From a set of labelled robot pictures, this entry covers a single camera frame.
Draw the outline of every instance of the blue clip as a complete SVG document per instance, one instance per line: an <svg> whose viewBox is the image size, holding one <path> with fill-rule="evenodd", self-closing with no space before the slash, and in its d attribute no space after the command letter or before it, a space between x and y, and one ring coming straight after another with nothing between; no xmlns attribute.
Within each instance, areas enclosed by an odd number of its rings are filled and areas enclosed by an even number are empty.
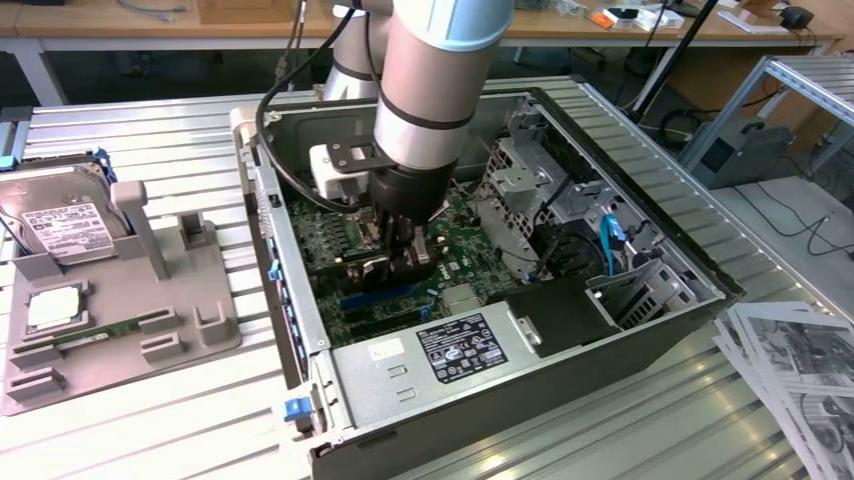
<svg viewBox="0 0 854 480"><path fill-rule="evenodd" d="M626 240L626 233L620 226L617 216L613 213L606 213L600 223L600 241L602 242L602 250L605 252L605 258L609 261L609 277L614 276L614 254L612 253L612 237L618 240Z"/></svg>
<svg viewBox="0 0 854 480"><path fill-rule="evenodd" d="M0 157L0 172L11 172L18 167L18 159L14 155Z"/></svg>
<svg viewBox="0 0 854 480"><path fill-rule="evenodd" d="M301 397L285 402L285 421L291 422L298 418L311 415L311 398Z"/></svg>
<svg viewBox="0 0 854 480"><path fill-rule="evenodd" d="M102 147L98 147L98 151L93 154L95 158L102 161L102 166L105 167L105 175L107 175L107 181L110 183L117 183L119 179L117 178L117 173L113 171L113 163L110 162L110 154L107 150Z"/></svg>
<svg viewBox="0 0 854 480"><path fill-rule="evenodd" d="M270 270L267 270L267 280L270 280L271 282L275 282L277 280L282 280L283 276L282 276L282 262L279 262L279 259L277 258L273 261L273 265L270 266Z"/></svg>
<svg viewBox="0 0 854 480"><path fill-rule="evenodd" d="M617 220L617 216L613 213L608 213L605 218L609 221L609 229L612 231L612 236L617 238L620 241L626 241L626 232L624 232L624 227L620 226L620 222Z"/></svg>

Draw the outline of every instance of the hard drive label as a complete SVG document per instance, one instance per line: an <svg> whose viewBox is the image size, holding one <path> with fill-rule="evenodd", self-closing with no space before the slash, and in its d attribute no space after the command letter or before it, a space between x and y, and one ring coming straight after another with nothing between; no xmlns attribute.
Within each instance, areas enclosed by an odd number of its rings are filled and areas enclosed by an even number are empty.
<svg viewBox="0 0 854 480"><path fill-rule="evenodd" d="M113 237L94 203L26 212L25 221L58 258L113 248Z"/></svg>
<svg viewBox="0 0 854 480"><path fill-rule="evenodd" d="M418 332L437 380L452 383L508 362L480 313Z"/></svg>

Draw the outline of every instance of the wooden table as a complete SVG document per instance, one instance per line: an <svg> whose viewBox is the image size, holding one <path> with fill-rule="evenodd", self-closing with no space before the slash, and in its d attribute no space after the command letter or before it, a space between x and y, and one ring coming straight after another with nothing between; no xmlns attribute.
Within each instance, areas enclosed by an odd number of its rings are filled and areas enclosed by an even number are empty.
<svg viewBox="0 0 854 480"><path fill-rule="evenodd" d="M123 50L239 50L283 49L291 23L249 25L203 25L193 8L194 0L147 0L147 7L191 6L187 13L175 14L175 22L163 22L133 13L115 0L73 0L65 7L26 5L21 9L15 29L19 38L0 43L0 50L18 57L34 91L43 105L62 105L66 98L54 81L47 51L123 51ZM321 45L336 26L333 0L310 2L303 47ZM657 32L652 46L669 47L665 60L674 53L685 36L681 29ZM815 53L824 52L843 37L816 19L812 28L819 37ZM561 16L556 12L517 10L514 23L502 40L514 47L633 47L646 43L649 33L633 27L605 30L588 18ZM795 35L752 35L713 15L693 42L698 47L799 46ZM661 75L658 69L648 81L650 87ZM638 101L649 93L645 88Z"/></svg>
<svg viewBox="0 0 854 480"><path fill-rule="evenodd" d="M0 0L0 37L17 36L15 20L18 20L18 14L21 11L21 3Z"/></svg>

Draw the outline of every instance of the black power cable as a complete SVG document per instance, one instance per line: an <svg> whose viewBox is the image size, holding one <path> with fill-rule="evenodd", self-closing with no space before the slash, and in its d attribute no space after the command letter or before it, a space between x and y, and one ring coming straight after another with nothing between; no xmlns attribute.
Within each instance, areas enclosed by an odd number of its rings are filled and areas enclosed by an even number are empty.
<svg viewBox="0 0 854 480"><path fill-rule="evenodd" d="M783 89L779 87L772 93L768 93L763 98L755 100L753 102L745 103L740 108L753 107L755 105L760 105L761 103L768 102L776 95L781 93ZM698 116L700 114L710 114L720 113L724 108L716 108L712 110L704 110L700 108L686 108L673 110L662 117L662 121L658 124L658 134L664 140L665 146L673 150L681 150L682 145L670 139L668 136L668 131L670 130L670 123L677 118L688 118L692 121L693 129L697 131L700 126L704 124L704 119Z"/></svg>
<svg viewBox="0 0 854 480"><path fill-rule="evenodd" d="M303 36L303 27L306 26L303 23L303 18L306 17L306 10L309 0L302 0L299 3L299 10L297 12L297 18L294 19L294 25L291 25L291 38L289 38L289 44L285 47L285 53L279 57L279 62L277 63L277 81L282 79L289 73L289 65L291 65L291 52L294 51L294 41L297 37Z"/></svg>
<svg viewBox="0 0 854 480"><path fill-rule="evenodd" d="M279 175L282 175L285 180L289 182L291 187L294 187L294 189L299 192L299 194L303 197L306 197L315 205L318 205L322 208L326 208L328 210L333 210L334 212L341 212L341 213L354 213L360 210L360 206L344 205L338 202L329 200L328 198L323 198L311 189L311 187L309 187L309 185L306 185L303 181L297 177L297 174L294 173L291 168L285 164L285 162L277 156L273 143L270 140L271 133L267 126L265 125L265 113L267 111L267 108L270 107L270 102L277 96L277 93L279 93L279 91L282 90L282 87L286 86L291 82L291 80L294 80L297 75L299 75L303 72L303 70L306 70L311 62L315 60L315 58L318 58L323 50L329 48L330 45L333 45L333 43L341 36L342 31L345 30L345 27L348 27L348 24L350 23L350 19L353 18L353 15L356 12L357 11L353 8L348 11L348 15L342 19L342 22L336 27L333 34L325 40L318 50L315 50L315 52L309 56L306 61L301 63L298 67L279 79L279 81L275 83L270 91L265 94L262 101L258 104L258 111L255 112L255 128L258 129L258 145L261 146L265 153L267 153L273 167L277 169L277 172L279 172Z"/></svg>
<svg viewBox="0 0 854 480"><path fill-rule="evenodd" d="M384 85L380 79L380 73L377 73L377 66L374 65L374 53L372 52L372 13L365 14L365 50L369 57L369 71L372 73L372 80L377 84L377 88L384 89Z"/></svg>
<svg viewBox="0 0 854 480"><path fill-rule="evenodd" d="M568 174L568 176L564 178L564 181L561 182L561 185L558 185L558 189L556 190L556 193L552 194L552 197L549 197L549 200L544 202L544 204L540 206L540 209L537 210L537 213L534 214L536 225L537 225L537 220L540 219L540 216L544 213L546 213L546 210L549 210L549 207L552 207L552 204L556 203L556 201L558 200L558 197L561 197L561 194L564 193L566 188L570 186L570 183L573 183L573 176Z"/></svg>
<svg viewBox="0 0 854 480"><path fill-rule="evenodd" d="M831 219L829 215L825 215L823 218L820 218L816 222L808 224L807 221L804 220L804 217L801 217L801 214L797 212L797 210L795 208L792 208L792 206L789 206L787 203L784 203L784 201L777 198L775 195L772 195L772 193L765 189L765 187L763 186L761 183L757 183L757 187L760 187L760 190L763 190L763 192L765 193L765 195L777 203L780 204L787 210L789 210L792 212L792 214L795 215L795 217L799 219L799 222L801 223L801 225L804 226L804 230L792 233L792 234L787 234L784 233L777 226L772 223L772 220L768 218L768 216L765 215L765 213L760 210L760 208L757 207L757 205L750 201L750 199L745 196L745 194L740 191L738 187L736 188L736 191L742 195L742 197L745 197L745 200L748 200L748 203L750 204L750 206L753 207L753 209L760 213L760 215L763 216L763 218L765 219L765 221L769 223L769 225L772 225L772 228L775 229L775 231L785 236L785 237L795 237L796 235L803 234L804 232L807 232L808 230L812 232L811 234L811 239L808 240L807 243L807 250L808 253L815 256L815 257L821 257L824 255L828 255L831 253L836 253L841 250L845 250L847 253L852 253L848 251L849 248L854 248L854 243L849 244L849 245L837 245L836 243L833 243L831 240L828 240L821 233L819 233L819 230L821 229L823 225L825 224L825 222ZM831 246L831 250L824 251L824 252L816 252L813 250L813 240L816 240L816 237L821 238L823 241Z"/></svg>

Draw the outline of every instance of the blue ram slot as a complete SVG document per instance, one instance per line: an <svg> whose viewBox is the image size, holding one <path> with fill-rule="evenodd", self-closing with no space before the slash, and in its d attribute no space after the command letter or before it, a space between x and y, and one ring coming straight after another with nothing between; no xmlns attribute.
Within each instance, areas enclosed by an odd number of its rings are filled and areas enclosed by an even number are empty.
<svg viewBox="0 0 854 480"><path fill-rule="evenodd" d="M342 311L353 310L354 308L368 307L376 303L389 300L396 297L406 297L416 292L416 285L408 285L406 287L398 287L382 292L364 293L353 297L342 298L338 306Z"/></svg>

